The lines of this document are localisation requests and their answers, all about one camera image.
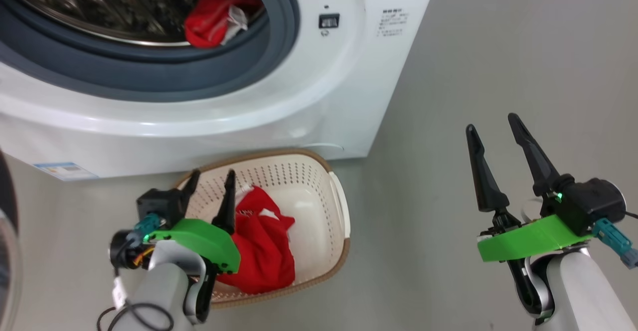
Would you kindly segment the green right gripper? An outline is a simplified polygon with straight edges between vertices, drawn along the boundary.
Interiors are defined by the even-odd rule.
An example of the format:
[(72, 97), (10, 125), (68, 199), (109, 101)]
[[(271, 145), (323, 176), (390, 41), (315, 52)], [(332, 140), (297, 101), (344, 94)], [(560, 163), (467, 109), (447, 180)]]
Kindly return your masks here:
[[(522, 148), (533, 178), (533, 192), (542, 196), (552, 192), (554, 181), (560, 174), (544, 150), (531, 135), (516, 113), (508, 114), (508, 122), (515, 142)], [(508, 197), (501, 192), (485, 160), (484, 145), (476, 127), (466, 127), (470, 167), (476, 191), (477, 207), (481, 212), (496, 211), (493, 227), (477, 238), (477, 249), (483, 262), (522, 260), (531, 256), (559, 251), (585, 242), (592, 233), (576, 235), (557, 215), (550, 215), (522, 224), (506, 209)]]

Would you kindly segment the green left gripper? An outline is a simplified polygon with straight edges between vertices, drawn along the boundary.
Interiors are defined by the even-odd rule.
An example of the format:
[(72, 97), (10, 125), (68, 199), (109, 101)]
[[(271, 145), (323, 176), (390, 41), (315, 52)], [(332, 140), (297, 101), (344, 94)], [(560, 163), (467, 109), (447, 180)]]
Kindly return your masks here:
[[(178, 204), (187, 208), (198, 186), (201, 171), (193, 169), (179, 190)], [(228, 170), (225, 194), (211, 224), (201, 219), (182, 219), (171, 229), (158, 229), (146, 236), (146, 241), (174, 241), (216, 264), (222, 273), (237, 274), (241, 254), (232, 236), (235, 233), (236, 173)]]

